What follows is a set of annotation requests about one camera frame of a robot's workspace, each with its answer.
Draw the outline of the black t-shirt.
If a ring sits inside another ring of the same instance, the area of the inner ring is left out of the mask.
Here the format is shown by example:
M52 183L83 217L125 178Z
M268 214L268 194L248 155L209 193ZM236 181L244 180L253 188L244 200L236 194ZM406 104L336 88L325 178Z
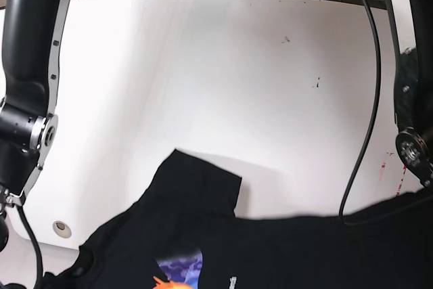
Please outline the black t-shirt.
M247 220L241 178L174 151L44 288L431 288L432 194L337 217Z

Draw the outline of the red tape rectangle marking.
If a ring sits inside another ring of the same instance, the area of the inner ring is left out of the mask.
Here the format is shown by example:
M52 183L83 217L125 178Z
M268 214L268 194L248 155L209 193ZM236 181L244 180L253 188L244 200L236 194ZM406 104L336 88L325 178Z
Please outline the red tape rectangle marking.
M406 166L394 152L386 152L380 169L379 194L383 197L396 197L401 194Z

